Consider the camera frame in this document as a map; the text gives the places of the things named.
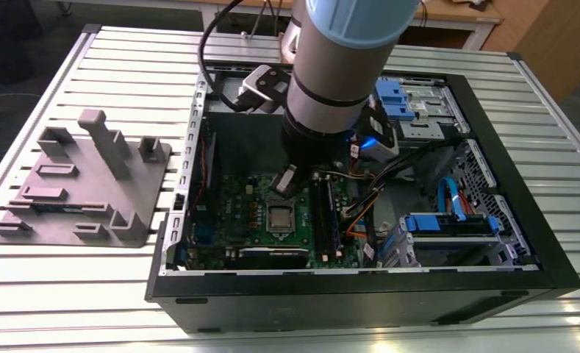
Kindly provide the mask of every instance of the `open computer tower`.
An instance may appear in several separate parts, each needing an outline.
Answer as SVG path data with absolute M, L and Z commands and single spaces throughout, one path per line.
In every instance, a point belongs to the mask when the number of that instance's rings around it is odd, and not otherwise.
M 227 96 L 257 65 L 210 64 Z M 381 82 L 401 155 L 461 141 L 389 180 L 346 232 L 365 183 L 349 164 L 369 177 L 374 162 L 345 153 L 282 198 L 282 109 L 235 113 L 199 78 L 146 298 L 186 332 L 469 324 L 580 288 L 466 78 L 385 71 Z

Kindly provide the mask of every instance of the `yellow wire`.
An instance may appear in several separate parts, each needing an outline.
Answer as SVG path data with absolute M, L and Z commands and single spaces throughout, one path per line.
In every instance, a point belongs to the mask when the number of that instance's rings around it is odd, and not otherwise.
M 353 237 L 358 237 L 358 238 L 366 238 L 367 237 L 365 234 L 359 234 L 359 233 L 355 233 L 355 232 L 351 232 L 347 235 L 351 235 Z
M 382 192 L 379 191 L 378 195 L 375 196 L 375 198 L 373 199 L 373 201 L 370 202 L 370 204 L 365 207 L 362 213 L 359 214 L 358 218 L 354 220 L 351 226 L 347 228 L 347 234 L 351 232 L 353 227 L 355 227 L 355 225 L 358 224 L 359 220 L 362 219 L 365 213 L 367 213 L 369 209 L 373 207 L 374 203 L 377 202 L 378 198 L 379 198 L 379 194 Z

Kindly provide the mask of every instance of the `ram slot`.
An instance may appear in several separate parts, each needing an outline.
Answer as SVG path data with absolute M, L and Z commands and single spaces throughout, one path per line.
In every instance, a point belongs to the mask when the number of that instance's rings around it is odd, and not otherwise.
M 334 188 L 330 178 L 319 176 L 310 183 L 311 224 L 315 250 L 323 262 L 341 255 L 341 232 L 338 226 Z

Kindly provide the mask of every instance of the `motherboard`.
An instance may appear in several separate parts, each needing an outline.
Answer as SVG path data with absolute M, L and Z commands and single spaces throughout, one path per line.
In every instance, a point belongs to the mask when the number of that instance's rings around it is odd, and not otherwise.
M 270 264 L 266 259 L 274 258 L 282 268 L 293 267 L 299 259 L 307 261 L 305 268 L 359 267 L 355 239 L 331 244 L 330 253 L 327 244 L 319 241 L 315 233 L 322 229 L 315 227 L 315 217 L 322 217 L 322 211 L 313 209 L 314 189 L 306 187 L 293 198 L 283 199 L 270 188 L 274 178 L 274 174 L 222 177 L 214 220 L 193 224 L 197 246 L 189 249 L 190 268 L 227 269 L 241 257 L 257 259 L 263 267 Z M 321 182 L 331 187 L 333 198 L 326 204 L 339 213 L 351 201 L 347 181 L 335 176 Z

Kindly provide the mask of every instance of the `green circuit board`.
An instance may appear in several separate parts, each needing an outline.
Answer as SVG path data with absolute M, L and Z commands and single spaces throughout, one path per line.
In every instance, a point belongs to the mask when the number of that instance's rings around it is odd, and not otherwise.
M 310 251 L 309 268 L 358 268 L 359 244 L 345 246 L 342 257 L 323 261 L 315 251 L 311 230 L 310 192 L 305 188 L 293 198 L 283 199 L 271 189 L 274 174 L 250 176 L 225 175 L 219 190 L 215 225 L 194 224 L 194 234 L 209 249 L 199 248 L 197 254 L 201 269 L 221 270 L 225 267 L 225 250 L 239 247 L 301 248 Z M 350 203 L 346 180 L 333 181 L 337 206 Z M 269 207 L 281 205 L 293 209 L 294 229 L 275 232 L 269 227 Z

